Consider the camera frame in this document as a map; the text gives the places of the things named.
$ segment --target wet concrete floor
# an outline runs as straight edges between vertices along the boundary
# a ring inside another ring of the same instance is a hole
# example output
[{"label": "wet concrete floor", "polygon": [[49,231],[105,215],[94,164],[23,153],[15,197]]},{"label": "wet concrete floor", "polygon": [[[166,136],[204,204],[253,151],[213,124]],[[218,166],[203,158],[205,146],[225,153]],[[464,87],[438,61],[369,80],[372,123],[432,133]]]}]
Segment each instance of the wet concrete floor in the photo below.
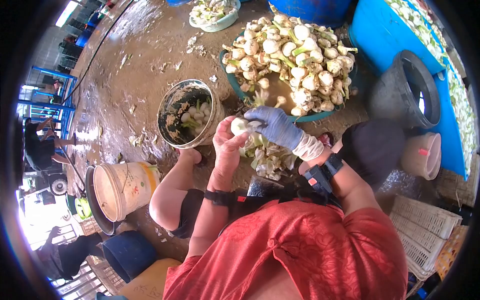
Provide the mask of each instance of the wet concrete floor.
[{"label": "wet concrete floor", "polygon": [[[73,102],[77,110],[70,132],[76,132],[78,144],[69,148],[74,154],[75,165],[84,175],[88,165],[102,162],[117,163],[122,153],[127,162],[149,161],[158,163],[160,172],[165,175],[177,160],[177,153],[158,137],[156,115],[163,95],[171,85],[185,79],[196,78],[207,83],[215,90],[225,107],[234,114],[239,99],[228,83],[226,74],[221,70],[218,55],[223,43],[229,44],[242,31],[242,27],[252,19],[270,15],[266,2],[254,1],[242,3],[239,19],[229,28],[217,33],[204,33],[188,24],[192,4],[180,7],[168,7],[162,0],[137,0],[127,9],[129,0],[120,0],[112,10],[118,17],[123,15],[112,27],[99,51],[95,54],[90,69],[74,93]],[[82,55],[72,71],[75,76],[83,75],[97,46],[113,24],[105,18],[88,41]],[[197,36],[195,46],[203,45],[206,54],[196,50],[186,53],[187,41]],[[132,57],[120,68],[123,57]],[[175,65],[181,62],[180,68]],[[215,75],[216,83],[209,81]],[[333,133],[337,141],[344,130],[355,123],[365,121],[368,116],[359,95],[352,97],[346,109],[315,123],[299,123],[299,127],[309,134],[319,135],[325,131]],[[135,105],[131,114],[129,109]],[[144,133],[141,146],[133,147],[130,136]],[[195,188],[206,187],[215,160],[212,146],[201,146],[200,151],[208,158],[207,164],[194,170]],[[242,158],[235,172],[233,187],[246,188],[254,170],[251,160]],[[72,168],[68,168],[69,193],[76,194],[75,183],[82,185]],[[392,173],[384,188],[379,192],[382,208],[388,213],[392,205],[392,195],[408,191],[413,194],[423,191],[424,183],[410,178],[401,171]],[[158,226],[144,206],[129,214],[117,232],[135,229],[144,234],[163,257],[183,261],[188,250],[188,239],[170,237]]]}]

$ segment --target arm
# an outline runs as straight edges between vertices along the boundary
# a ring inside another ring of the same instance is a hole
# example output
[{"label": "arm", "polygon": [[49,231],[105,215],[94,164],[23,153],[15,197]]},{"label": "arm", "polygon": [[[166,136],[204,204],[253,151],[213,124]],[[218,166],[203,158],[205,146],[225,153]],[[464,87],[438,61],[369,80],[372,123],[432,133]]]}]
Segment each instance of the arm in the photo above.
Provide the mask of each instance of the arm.
[{"label": "arm", "polygon": [[[324,148],[317,158],[307,161],[307,164],[309,167],[314,165],[321,166],[332,153],[332,150]],[[345,161],[343,161],[343,168],[333,176],[330,183],[333,194],[340,201],[345,216],[366,207],[381,209],[370,185]]]},{"label": "arm", "polygon": [[[309,167],[323,165],[332,154],[330,149],[323,147],[322,142],[295,127],[280,108],[251,109],[245,113],[245,118],[264,122],[265,126],[257,131],[269,141],[292,150]],[[345,215],[365,207],[380,209],[371,187],[345,161],[343,164],[343,168],[333,176],[331,184]]]},{"label": "arm", "polygon": [[45,121],[41,122],[37,127],[36,127],[36,130],[39,131],[39,130],[42,130],[44,129],[45,125],[50,122],[51,120],[53,119],[53,117],[48,117],[45,119]]},{"label": "arm", "polygon": [[[233,119],[235,119],[235,116],[227,117],[221,121],[213,137],[216,159],[215,167],[207,185],[207,189],[211,192],[231,191],[233,173],[240,162],[239,148],[245,144],[249,136],[247,133],[233,136],[230,131],[230,124]],[[203,255],[215,242],[227,222],[228,207],[213,205],[212,201],[204,198],[198,212],[186,258]]]},{"label": "arm", "polygon": [[52,243],[52,239],[54,237],[57,237],[58,235],[60,235],[60,227],[58,226],[54,226],[52,228],[52,230],[50,231],[50,234],[48,235],[48,238],[47,240],[45,241],[45,245],[49,245]]},{"label": "arm", "polygon": [[53,134],[53,131],[52,129],[48,129],[46,133],[43,134],[42,138],[40,139],[40,141],[44,141],[46,140],[49,136],[51,136]]}]

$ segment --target red shirt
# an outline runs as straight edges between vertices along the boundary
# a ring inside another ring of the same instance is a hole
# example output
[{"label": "red shirt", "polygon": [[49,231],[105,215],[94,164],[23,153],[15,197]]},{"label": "red shirt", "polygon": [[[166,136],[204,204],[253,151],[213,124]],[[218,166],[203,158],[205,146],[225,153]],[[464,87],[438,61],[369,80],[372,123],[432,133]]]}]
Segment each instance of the red shirt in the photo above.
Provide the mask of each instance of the red shirt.
[{"label": "red shirt", "polygon": [[242,299],[270,255],[304,299],[403,299],[407,263],[388,216],[363,208],[343,217],[333,206],[271,201],[169,268],[163,299]]}]

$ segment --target hand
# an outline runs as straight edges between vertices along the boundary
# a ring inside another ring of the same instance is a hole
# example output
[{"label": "hand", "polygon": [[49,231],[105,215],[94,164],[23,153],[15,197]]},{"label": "hand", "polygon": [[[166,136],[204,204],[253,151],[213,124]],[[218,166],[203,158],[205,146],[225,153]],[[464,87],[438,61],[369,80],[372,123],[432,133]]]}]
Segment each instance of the hand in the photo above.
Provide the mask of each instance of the hand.
[{"label": "hand", "polygon": [[59,235],[60,235],[60,227],[54,226],[54,227],[52,228],[52,231],[50,231],[49,236],[50,236],[51,238],[54,238],[54,237],[57,237],[57,236],[59,236]]},{"label": "hand", "polygon": [[259,106],[247,111],[244,117],[249,121],[265,123],[265,126],[257,128],[257,132],[272,143],[293,150],[300,142],[303,130],[293,125],[281,108]]},{"label": "hand", "polygon": [[245,142],[249,137],[247,132],[238,136],[232,134],[230,131],[230,125],[234,119],[235,116],[230,116],[221,121],[218,124],[215,136],[213,137],[216,158],[212,176],[217,178],[218,181],[227,181],[231,179],[233,172],[240,162],[239,148],[245,145]]}]

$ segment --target fluorescent light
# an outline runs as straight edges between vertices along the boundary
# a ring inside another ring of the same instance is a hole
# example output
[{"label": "fluorescent light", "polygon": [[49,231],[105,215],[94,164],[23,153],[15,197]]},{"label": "fluorescent light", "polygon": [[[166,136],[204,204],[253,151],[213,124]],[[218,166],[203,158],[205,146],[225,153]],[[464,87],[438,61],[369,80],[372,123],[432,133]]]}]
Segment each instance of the fluorescent light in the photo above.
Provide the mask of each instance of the fluorescent light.
[{"label": "fluorescent light", "polygon": [[67,7],[65,7],[63,12],[61,13],[60,18],[55,23],[55,26],[62,27],[63,24],[65,24],[65,22],[67,21],[68,17],[70,17],[72,12],[75,10],[77,5],[77,2],[70,1],[70,3],[68,3]]},{"label": "fluorescent light", "polygon": [[37,90],[38,89],[38,86],[33,86],[33,85],[24,85],[22,86],[22,89],[24,90]]}]

